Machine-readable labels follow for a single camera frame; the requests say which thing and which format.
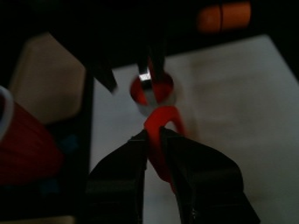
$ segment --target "red scissor handle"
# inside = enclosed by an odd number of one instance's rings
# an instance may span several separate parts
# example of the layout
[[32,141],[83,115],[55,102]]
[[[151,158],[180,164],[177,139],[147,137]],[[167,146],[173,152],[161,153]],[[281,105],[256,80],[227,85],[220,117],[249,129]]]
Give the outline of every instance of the red scissor handle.
[[171,183],[171,173],[164,160],[161,148],[160,128],[172,122],[179,134],[184,136],[184,127],[180,113],[176,107],[165,106],[157,108],[148,116],[144,122],[144,129],[148,133],[151,149],[148,151],[148,159],[153,165],[156,173],[161,180]]

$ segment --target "red plastic cup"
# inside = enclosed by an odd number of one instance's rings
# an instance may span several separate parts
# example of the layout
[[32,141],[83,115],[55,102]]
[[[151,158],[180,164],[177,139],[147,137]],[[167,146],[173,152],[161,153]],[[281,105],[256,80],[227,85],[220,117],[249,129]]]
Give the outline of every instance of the red plastic cup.
[[51,133],[0,86],[0,186],[52,177],[61,163]]

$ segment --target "white paper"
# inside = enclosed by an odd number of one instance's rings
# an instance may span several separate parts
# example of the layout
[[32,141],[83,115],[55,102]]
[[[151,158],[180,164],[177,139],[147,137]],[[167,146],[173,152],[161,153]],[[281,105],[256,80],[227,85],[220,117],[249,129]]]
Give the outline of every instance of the white paper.
[[[299,87],[268,36],[168,57],[188,138],[237,163],[245,195],[265,224],[299,223]],[[91,167],[145,121],[129,97],[136,66],[115,70],[112,95],[95,85]],[[148,163],[144,224],[179,224],[169,188]]]

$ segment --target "cup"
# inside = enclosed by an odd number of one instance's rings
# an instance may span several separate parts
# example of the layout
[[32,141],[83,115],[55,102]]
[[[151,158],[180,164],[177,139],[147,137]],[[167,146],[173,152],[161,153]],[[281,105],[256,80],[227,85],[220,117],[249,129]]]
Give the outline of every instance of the cup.
[[52,177],[61,163],[51,133],[0,86],[0,186]]

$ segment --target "paper sheet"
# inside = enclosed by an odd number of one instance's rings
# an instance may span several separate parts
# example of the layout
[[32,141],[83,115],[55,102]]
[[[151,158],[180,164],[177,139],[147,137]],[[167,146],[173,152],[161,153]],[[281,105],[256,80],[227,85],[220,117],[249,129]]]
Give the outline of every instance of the paper sheet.
[[[299,87],[268,36],[165,60],[188,138],[237,163],[245,195],[265,224],[299,223]],[[115,70],[112,95],[95,85],[91,167],[143,128],[129,97],[136,66]],[[171,188],[148,163],[144,224],[179,224]]]

